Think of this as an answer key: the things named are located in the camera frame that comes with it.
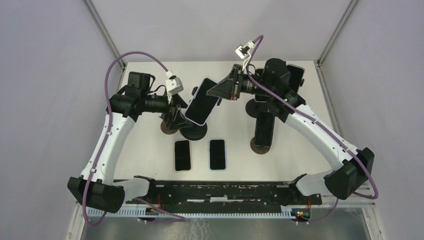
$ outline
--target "black joint housing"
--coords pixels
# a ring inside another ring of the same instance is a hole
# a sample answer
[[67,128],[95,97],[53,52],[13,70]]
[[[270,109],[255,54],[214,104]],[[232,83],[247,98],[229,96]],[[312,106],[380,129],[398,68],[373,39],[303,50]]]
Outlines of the black joint housing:
[[[374,163],[374,153],[369,148],[358,150],[356,155],[371,174]],[[365,181],[368,180],[358,162],[352,158],[343,161],[343,166],[324,177],[325,186],[330,193],[341,200],[347,199]]]
[[273,86],[274,92],[280,94],[280,91],[289,86],[290,76],[291,73],[285,61],[271,58],[266,61],[263,68],[262,81],[268,86]]
[[150,79],[149,73],[131,71],[128,75],[128,84],[125,86],[125,95],[133,98],[141,98],[149,93]]
[[[83,204],[84,188],[87,180],[70,177],[67,188],[79,204]],[[99,182],[90,182],[87,192],[87,207],[116,213],[124,203],[125,191],[120,186],[105,185]]]

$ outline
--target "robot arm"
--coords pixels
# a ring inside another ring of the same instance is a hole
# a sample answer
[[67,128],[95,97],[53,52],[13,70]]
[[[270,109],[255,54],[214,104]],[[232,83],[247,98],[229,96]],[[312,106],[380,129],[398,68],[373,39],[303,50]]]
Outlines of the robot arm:
[[[297,109],[309,116],[314,116],[316,121],[312,122],[295,112],[288,115],[285,123],[308,139],[325,157],[332,168],[325,172],[307,174],[301,177],[296,183],[297,189],[304,196],[326,194],[330,192],[337,198],[345,200],[367,180],[364,172],[357,165],[355,160],[352,159],[352,156],[347,150],[357,153],[357,157],[364,163],[369,172],[373,165],[374,154],[368,148],[361,151],[355,145],[344,140],[323,123],[307,104],[302,104],[298,106]],[[347,146],[347,150],[343,149],[342,146],[319,127],[317,123],[324,125],[326,129],[331,131],[334,136]]]
[[[331,193],[339,199],[347,199],[368,179],[356,160],[349,154],[349,151],[357,153],[356,156],[367,168],[368,172],[372,170],[374,162],[373,152],[368,148],[359,150],[355,145],[350,144],[331,130],[316,116],[305,100],[297,91],[292,89],[291,81],[293,79],[291,79],[291,73],[285,61],[278,58],[269,59],[265,63],[262,74],[255,74],[253,78],[280,96],[294,109],[312,116],[315,120],[311,121],[309,118],[293,111],[275,97],[270,96],[267,92],[257,87],[249,76],[244,73],[243,66],[239,64],[235,64],[230,74],[218,85],[208,90],[206,94],[227,100],[237,100],[241,93],[267,96],[266,105],[268,110],[310,141],[325,157],[331,167],[325,172],[303,174],[296,178],[293,183],[298,191],[304,196]],[[343,143],[347,149],[344,149],[329,133]]]
[[[166,93],[163,96],[151,94],[150,80],[154,78],[150,74],[130,72],[128,84],[123,88],[125,95],[114,94],[110,98],[112,109],[112,128],[107,132],[109,116],[106,115],[100,138],[80,177],[71,177],[67,187],[77,201],[82,204],[84,188],[90,173],[93,173],[86,205],[91,208],[116,213],[126,201],[136,197],[145,196],[148,193],[150,182],[141,177],[114,182],[115,168],[124,146],[125,140],[133,129],[138,117],[144,112],[162,113],[164,120],[173,120],[180,114],[181,108],[187,104],[178,95],[183,90],[181,81],[177,77],[166,80]],[[171,121],[167,121],[167,127],[172,128]],[[93,162],[101,148],[105,135],[109,135],[107,142],[100,154],[97,167]]]

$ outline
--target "phone stand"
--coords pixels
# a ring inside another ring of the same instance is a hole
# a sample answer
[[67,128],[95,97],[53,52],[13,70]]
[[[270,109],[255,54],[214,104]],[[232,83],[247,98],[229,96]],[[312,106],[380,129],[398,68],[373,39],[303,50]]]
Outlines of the phone stand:
[[208,125],[206,123],[203,126],[193,124],[193,126],[181,128],[179,132],[188,140],[198,141],[206,136]]
[[[258,132],[258,127],[256,127],[255,131],[254,131],[254,137],[250,140],[250,148],[252,149],[252,151],[256,154],[266,154],[270,151],[271,149],[271,145],[273,142],[273,132],[274,132],[274,124],[272,125],[272,131],[270,132],[270,134],[267,134],[264,136],[263,132]],[[266,139],[269,140],[270,144],[269,145],[256,145],[255,144],[255,138],[257,136],[257,134],[262,134],[262,138],[265,137]]]

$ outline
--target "metal frame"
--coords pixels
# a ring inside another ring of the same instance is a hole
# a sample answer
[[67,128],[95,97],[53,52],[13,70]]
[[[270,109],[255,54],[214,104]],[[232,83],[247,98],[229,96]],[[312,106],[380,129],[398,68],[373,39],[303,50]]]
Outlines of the metal frame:
[[319,59],[318,59],[319,64],[322,64],[326,60],[326,57],[329,54],[331,48],[333,47],[334,42],[339,37],[340,32],[342,31],[343,27],[345,26],[352,12],[355,10],[355,7],[357,6],[358,2],[359,0],[351,0],[349,4],[347,5],[346,10],[344,11],[340,21],[338,21],[338,24],[334,29],[334,32],[331,34],[330,39],[325,45],[324,50],[321,53],[321,56],[319,56]]
[[[99,15],[99,12],[97,11],[96,7],[94,6],[94,3],[92,0],[82,0],[82,2],[87,7],[88,12],[90,13],[91,17],[94,20],[95,25],[98,28],[98,31],[103,36],[104,40],[106,41],[110,51],[114,55],[115,58],[117,58],[120,53],[118,51],[117,46],[115,45],[114,41],[112,40],[111,35],[109,34],[108,30],[106,29],[105,23],[103,22],[102,18]],[[118,61],[121,68],[125,66],[125,62],[120,59]]]

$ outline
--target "black phone screen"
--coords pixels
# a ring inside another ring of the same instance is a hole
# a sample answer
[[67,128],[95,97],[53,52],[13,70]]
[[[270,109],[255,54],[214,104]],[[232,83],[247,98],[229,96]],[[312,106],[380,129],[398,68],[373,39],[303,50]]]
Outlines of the black phone screen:
[[254,144],[270,147],[273,141],[274,116],[269,111],[261,111],[257,114]]
[[185,117],[198,125],[204,125],[215,105],[217,104],[219,97],[206,96],[206,91],[217,85],[216,82],[209,78],[205,78],[197,93],[191,100],[190,105],[185,111]]
[[211,170],[226,169],[225,141],[223,139],[209,142],[209,167]]
[[190,156],[190,142],[188,140],[175,142],[175,171],[188,171],[192,169]]

